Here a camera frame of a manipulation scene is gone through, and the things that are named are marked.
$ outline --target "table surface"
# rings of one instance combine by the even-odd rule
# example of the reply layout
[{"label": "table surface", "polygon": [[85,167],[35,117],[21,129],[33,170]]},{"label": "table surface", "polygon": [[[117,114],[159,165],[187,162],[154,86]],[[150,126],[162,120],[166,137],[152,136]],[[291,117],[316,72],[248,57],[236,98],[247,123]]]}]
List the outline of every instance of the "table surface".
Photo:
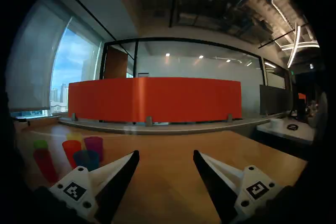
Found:
[{"label": "table surface", "polygon": [[293,185],[306,162],[231,131],[190,135],[127,135],[94,132],[65,125],[23,130],[18,148],[27,164],[31,188],[47,185],[35,164],[33,142],[48,142],[60,178],[71,168],[62,148],[66,134],[104,139],[102,165],[139,150],[140,162],[114,216],[114,223],[220,223],[193,162],[199,150],[238,169],[255,165],[279,184]]},{"label": "table surface", "polygon": [[[315,129],[310,127],[308,124],[297,121],[295,119],[284,118],[282,119],[284,124],[282,127],[272,128],[271,123],[265,123],[257,126],[257,130],[273,134],[279,137],[283,137],[289,140],[304,144],[312,144],[315,135]],[[287,129],[289,124],[296,124],[298,127],[297,130]]]}]

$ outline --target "window blind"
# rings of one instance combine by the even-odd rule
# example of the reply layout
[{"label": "window blind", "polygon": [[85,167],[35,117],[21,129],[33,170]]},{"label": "window blind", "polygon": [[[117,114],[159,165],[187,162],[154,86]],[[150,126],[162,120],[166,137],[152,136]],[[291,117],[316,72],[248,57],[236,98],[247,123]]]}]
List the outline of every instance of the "window blind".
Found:
[{"label": "window blind", "polygon": [[50,108],[55,54],[70,18],[53,0],[38,0],[26,16],[6,69],[10,111]]}]

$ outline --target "gray panel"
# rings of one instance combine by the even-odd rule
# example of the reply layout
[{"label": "gray panel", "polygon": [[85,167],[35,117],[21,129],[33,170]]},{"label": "gray panel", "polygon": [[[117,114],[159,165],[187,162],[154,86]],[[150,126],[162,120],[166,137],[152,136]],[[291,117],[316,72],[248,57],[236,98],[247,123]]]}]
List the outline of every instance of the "gray panel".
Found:
[{"label": "gray panel", "polygon": [[290,90],[260,85],[260,114],[282,113],[292,109]]}]

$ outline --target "orange panel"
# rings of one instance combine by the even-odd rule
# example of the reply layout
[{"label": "orange panel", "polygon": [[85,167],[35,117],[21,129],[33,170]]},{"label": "orange panel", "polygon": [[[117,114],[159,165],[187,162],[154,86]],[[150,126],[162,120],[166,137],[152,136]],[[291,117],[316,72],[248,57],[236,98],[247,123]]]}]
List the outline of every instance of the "orange panel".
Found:
[{"label": "orange panel", "polygon": [[306,95],[299,93],[299,99],[304,99],[304,101],[306,102]]},{"label": "orange panel", "polygon": [[240,82],[117,78],[69,84],[68,115],[106,121],[187,122],[242,116]]}]

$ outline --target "red cup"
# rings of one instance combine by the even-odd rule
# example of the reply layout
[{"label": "red cup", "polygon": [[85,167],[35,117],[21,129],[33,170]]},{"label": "red cup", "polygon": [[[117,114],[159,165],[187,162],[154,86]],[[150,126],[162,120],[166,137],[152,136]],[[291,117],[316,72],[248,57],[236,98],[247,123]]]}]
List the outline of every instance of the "red cup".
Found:
[{"label": "red cup", "polygon": [[73,158],[73,155],[81,150],[81,142],[76,140],[68,140],[62,143],[64,152],[66,153],[66,157],[69,160],[69,163],[72,167],[72,169],[75,169],[77,167],[76,162]]},{"label": "red cup", "polygon": [[36,149],[33,156],[45,179],[49,183],[56,183],[58,181],[58,175],[54,168],[50,152],[47,149]]}]

